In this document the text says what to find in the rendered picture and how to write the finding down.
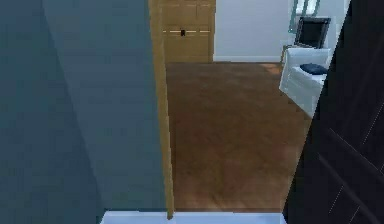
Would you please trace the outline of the white sofa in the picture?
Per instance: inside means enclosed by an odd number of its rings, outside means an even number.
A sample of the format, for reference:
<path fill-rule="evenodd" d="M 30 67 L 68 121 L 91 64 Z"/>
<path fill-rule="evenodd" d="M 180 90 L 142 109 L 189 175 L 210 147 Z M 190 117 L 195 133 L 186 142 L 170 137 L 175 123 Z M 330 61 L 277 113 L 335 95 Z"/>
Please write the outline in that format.
<path fill-rule="evenodd" d="M 279 90 L 286 94 L 308 116 L 313 117 L 327 74 L 312 75 L 300 68 L 302 64 L 329 67 L 330 49 L 288 48 Z"/>

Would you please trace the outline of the dark blue cushion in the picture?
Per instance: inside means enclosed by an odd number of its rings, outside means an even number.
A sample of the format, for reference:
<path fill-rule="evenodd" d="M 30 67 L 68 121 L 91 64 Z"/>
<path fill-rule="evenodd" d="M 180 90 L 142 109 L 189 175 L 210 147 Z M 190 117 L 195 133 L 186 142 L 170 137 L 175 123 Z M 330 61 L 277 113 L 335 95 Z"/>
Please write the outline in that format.
<path fill-rule="evenodd" d="M 302 64 L 300 68 L 311 75 L 323 75 L 327 73 L 327 69 L 321 65 L 308 63 Z"/>

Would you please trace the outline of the black television set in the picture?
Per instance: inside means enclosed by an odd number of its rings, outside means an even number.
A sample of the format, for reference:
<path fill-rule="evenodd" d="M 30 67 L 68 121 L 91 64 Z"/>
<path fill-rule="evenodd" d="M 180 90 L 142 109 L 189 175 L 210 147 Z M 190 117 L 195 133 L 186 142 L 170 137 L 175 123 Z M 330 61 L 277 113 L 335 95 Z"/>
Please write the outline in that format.
<path fill-rule="evenodd" d="M 301 17 L 298 22 L 294 44 L 321 49 L 324 46 L 331 19 Z"/>

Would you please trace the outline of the teal framed window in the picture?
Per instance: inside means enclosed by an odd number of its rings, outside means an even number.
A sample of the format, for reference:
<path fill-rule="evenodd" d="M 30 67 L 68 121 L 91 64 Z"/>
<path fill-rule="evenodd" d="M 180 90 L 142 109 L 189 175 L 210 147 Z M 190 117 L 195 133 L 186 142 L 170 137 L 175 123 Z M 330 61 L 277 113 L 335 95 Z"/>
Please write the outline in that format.
<path fill-rule="evenodd" d="M 288 32 L 295 34 L 301 17 L 315 17 L 320 0 L 292 0 Z"/>

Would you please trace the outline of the black room door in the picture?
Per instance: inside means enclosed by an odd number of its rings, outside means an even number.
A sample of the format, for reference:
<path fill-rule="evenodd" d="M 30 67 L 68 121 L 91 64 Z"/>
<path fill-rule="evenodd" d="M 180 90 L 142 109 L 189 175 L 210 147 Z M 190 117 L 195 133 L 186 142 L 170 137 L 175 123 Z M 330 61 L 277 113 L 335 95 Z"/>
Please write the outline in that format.
<path fill-rule="evenodd" d="M 282 214 L 384 224 L 384 0 L 348 6 Z"/>

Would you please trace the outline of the tan wooden door frame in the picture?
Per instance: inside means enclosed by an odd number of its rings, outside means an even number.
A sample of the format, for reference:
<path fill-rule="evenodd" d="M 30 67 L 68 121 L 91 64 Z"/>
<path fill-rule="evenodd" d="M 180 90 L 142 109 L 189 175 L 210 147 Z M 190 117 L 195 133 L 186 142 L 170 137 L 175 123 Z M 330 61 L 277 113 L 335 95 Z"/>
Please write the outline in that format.
<path fill-rule="evenodd" d="M 162 169 L 164 176 L 164 192 L 167 219 L 174 216 L 174 192 L 172 179 L 170 129 L 168 116 L 167 85 L 165 55 L 163 46 L 163 30 L 160 0 L 148 0 L 150 31 L 152 41 L 152 54 L 154 66 L 154 78 L 156 83 L 158 122 L 160 148 L 162 153 Z"/>

